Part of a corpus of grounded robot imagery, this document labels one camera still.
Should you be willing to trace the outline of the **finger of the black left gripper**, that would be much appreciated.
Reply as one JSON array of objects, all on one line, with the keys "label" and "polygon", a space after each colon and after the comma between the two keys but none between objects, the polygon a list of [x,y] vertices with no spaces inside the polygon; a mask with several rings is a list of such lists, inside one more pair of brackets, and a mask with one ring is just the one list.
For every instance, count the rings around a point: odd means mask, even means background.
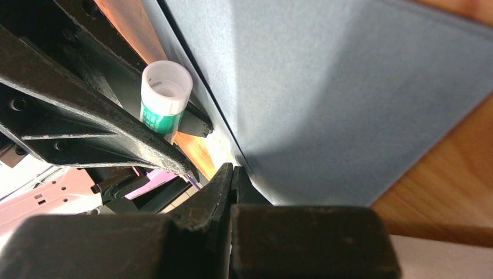
[{"label": "finger of the black left gripper", "polygon": [[5,28],[1,133],[57,166],[141,166],[198,176],[190,160],[159,134]]},{"label": "finger of the black left gripper", "polygon": [[54,1],[67,19],[59,63],[136,119],[147,65],[109,23],[94,1]]}]

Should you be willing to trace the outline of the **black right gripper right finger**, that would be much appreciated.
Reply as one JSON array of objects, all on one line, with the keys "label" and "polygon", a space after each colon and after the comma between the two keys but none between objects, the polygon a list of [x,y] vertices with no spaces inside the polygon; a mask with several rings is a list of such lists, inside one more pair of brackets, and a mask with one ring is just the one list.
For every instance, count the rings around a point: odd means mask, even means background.
[{"label": "black right gripper right finger", "polygon": [[231,180],[231,278],[401,278],[390,235],[358,206],[274,206],[243,167]]}]

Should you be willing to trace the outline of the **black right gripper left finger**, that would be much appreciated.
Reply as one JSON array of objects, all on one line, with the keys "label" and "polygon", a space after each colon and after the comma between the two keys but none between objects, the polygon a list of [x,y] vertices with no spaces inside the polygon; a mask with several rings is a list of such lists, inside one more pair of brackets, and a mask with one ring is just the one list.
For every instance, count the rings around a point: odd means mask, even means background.
[{"label": "black right gripper left finger", "polygon": [[39,215],[1,254],[2,278],[226,278],[230,186],[225,163],[166,214]]}]

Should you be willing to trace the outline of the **green white glue stick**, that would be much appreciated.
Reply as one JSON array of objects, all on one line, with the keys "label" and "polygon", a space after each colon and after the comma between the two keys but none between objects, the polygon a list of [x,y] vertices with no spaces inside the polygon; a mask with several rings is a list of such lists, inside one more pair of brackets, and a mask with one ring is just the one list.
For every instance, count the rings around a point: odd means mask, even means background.
[{"label": "green white glue stick", "polygon": [[184,66],[169,60],[149,64],[141,77],[140,121],[173,144],[192,88]]}]

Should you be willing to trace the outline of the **grey envelope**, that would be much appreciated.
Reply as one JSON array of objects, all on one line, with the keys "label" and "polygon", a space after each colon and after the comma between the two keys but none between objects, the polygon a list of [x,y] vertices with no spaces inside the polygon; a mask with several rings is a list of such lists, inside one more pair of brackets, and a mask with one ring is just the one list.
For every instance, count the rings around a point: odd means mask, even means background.
[{"label": "grey envelope", "polygon": [[492,91],[492,28],[412,1],[142,4],[277,205],[370,205]]}]

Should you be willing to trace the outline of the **cream pink envelope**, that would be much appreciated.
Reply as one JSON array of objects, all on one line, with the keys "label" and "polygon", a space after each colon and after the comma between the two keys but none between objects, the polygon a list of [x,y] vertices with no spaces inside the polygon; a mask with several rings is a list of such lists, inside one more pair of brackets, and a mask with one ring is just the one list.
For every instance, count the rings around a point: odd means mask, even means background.
[{"label": "cream pink envelope", "polygon": [[492,249],[391,235],[403,278],[492,278]]}]

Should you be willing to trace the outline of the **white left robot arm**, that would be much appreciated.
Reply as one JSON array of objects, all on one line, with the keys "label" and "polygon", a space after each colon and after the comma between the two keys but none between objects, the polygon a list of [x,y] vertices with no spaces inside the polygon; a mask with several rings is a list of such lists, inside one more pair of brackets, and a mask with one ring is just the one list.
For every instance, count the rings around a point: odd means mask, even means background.
[{"label": "white left robot arm", "polygon": [[144,61],[95,1],[1,2],[1,162],[49,169],[1,201],[1,239],[39,214],[78,214],[197,169],[139,121]]}]

